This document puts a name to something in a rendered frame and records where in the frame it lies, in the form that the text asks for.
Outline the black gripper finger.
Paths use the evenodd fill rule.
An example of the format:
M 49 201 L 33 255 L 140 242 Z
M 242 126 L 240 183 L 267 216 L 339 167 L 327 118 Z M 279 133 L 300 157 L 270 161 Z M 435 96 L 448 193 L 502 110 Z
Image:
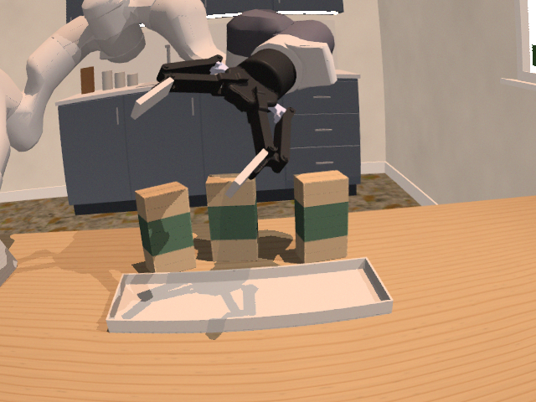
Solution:
M 270 167 L 274 173 L 279 173 L 290 161 L 291 118 L 296 113 L 295 109 L 292 107 L 285 109 L 278 104 L 268 107 L 265 87 L 261 84 L 256 85 L 254 91 L 257 107 L 253 113 L 246 112 L 246 114 L 252 130 L 256 157 L 230 185 L 225 193 L 229 198 L 233 197 L 247 179 L 254 179 L 264 167 Z M 276 123 L 274 141 L 268 110 L 274 113 Z
M 159 83 L 136 100 L 131 117 L 136 120 L 167 96 L 168 92 L 209 93 L 212 96 L 224 96 L 220 88 L 224 82 L 246 83 L 248 81 L 250 77 L 246 73 L 225 73 L 228 67 L 221 62 L 222 60 L 223 56 L 216 54 L 208 59 L 163 64 L 157 75 Z

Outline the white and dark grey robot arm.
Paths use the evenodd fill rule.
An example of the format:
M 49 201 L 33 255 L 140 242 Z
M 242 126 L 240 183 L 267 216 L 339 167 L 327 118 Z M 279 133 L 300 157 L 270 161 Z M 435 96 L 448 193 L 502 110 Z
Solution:
M 26 152 L 39 142 L 54 89 L 91 52 L 100 51 L 100 59 L 113 63 L 135 59 L 146 45 L 140 23 L 162 35 L 185 61 L 219 54 L 230 68 L 259 50 L 279 50 L 296 68 L 296 82 L 286 94 L 337 81 L 334 37 L 320 21 L 297 22 L 271 9 L 245 11 L 227 23 L 224 54 L 214 45 L 200 0 L 84 0 L 81 6 L 84 16 L 61 27 L 29 56 L 22 92 L 0 69 L 0 190 L 10 146 Z

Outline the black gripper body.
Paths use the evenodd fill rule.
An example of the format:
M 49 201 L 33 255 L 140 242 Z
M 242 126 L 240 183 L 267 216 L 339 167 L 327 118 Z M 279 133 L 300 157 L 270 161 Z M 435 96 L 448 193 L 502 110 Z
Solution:
M 257 84 L 265 87 L 268 107 L 274 107 L 296 82 L 296 68 L 292 61 L 276 49 L 262 49 L 251 55 L 236 67 L 228 68 L 225 73 L 246 73 L 246 83 L 224 82 L 224 99 L 241 112 L 253 113 L 257 107 L 254 88 Z

